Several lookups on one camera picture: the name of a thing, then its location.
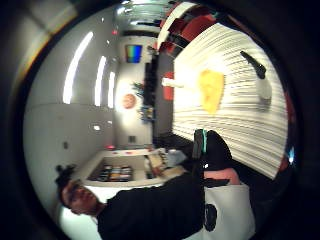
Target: dark hair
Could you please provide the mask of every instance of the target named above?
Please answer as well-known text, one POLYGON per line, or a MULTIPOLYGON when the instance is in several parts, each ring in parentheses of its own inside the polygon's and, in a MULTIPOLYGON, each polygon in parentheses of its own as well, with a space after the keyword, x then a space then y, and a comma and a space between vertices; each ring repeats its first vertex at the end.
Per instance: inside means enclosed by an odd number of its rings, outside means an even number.
POLYGON ((58 198, 63 206, 70 208, 62 199, 62 190, 67 186, 68 182, 71 180, 71 175, 74 172, 75 164, 67 165, 63 168, 61 165, 56 166, 56 171, 59 176, 56 178, 55 182, 58 185, 58 198))

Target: desk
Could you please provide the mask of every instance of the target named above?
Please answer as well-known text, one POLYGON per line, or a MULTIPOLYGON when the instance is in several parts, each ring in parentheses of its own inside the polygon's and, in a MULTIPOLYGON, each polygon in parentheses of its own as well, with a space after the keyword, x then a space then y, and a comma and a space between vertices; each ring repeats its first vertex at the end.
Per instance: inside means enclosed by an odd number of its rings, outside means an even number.
POLYGON ((215 24, 195 38, 174 60, 173 133, 193 140, 195 129, 216 130, 235 160, 273 179, 284 154, 288 118, 278 74, 267 55, 247 35, 215 24), (253 67, 240 55, 246 51, 267 69, 272 98, 262 101, 253 67), (225 85, 215 115, 203 110, 196 79, 205 70, 224 74, 225 85))

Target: black shirt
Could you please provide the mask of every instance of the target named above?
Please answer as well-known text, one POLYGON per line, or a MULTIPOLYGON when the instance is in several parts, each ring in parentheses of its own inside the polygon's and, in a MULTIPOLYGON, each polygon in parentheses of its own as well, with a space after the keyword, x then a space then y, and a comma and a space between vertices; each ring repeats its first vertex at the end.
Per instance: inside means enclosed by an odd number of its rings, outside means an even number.
POLYGON ((203 187, 189 173, 160 187, 121 190, 98 215, 104 240, 180 240, 202 228, 203 187))

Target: teal object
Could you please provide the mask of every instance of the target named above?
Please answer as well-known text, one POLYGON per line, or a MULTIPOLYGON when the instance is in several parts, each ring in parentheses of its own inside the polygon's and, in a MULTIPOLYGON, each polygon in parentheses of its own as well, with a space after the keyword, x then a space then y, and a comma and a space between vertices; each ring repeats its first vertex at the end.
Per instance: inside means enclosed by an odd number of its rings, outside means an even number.
POLYGON ((202 136, 203 136, 203 146, 202 146, 202 152, 207 152, 207 131, 202 129, 202 136))

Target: black object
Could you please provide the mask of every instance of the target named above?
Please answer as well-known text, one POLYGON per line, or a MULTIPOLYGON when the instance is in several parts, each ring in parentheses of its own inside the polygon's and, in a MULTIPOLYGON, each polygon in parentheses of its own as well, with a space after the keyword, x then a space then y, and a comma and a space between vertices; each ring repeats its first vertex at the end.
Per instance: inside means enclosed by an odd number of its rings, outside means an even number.
POLYGON ((66 168, 63 168, 61 165, 56 166, 56 171, 59 176, 55 179, 55 182, 59 188, 63 188, 65 185, 67 185, 76 166, 76 164, 67 165, 66 168))
POLYGON ((250 56, 248 53, 241 51, 240 54, 253 66, 258 77, 260 79, 264 79, 265 73, 266 73, 266 68, 261 63, 259 63, 257 60, 255 60, 252 56, 250 56))
POLYGON ((204 171, 219 171, 232 167, 232 155, 227 143, 214 130, 206 135, 206 153, 201 157, 204 171))
POLYGON ((212 232, 216 227, 217 222, 217 209, 212 204, 205 205, 205 218, 204 218, 204 228, 208 232, 212 232))
POLYGON ((201 153, 203 152, 203 146, 205 144, 204 137, 205 136, 204 136, 203 129, 197 129, 194 131, 192 158, 200 159, 200 157, 202 155, 201 153))
POLYGON ((229 179, 213 179, 205 178, 203 184, 207 188, 226 186, 229 183, 229 179))

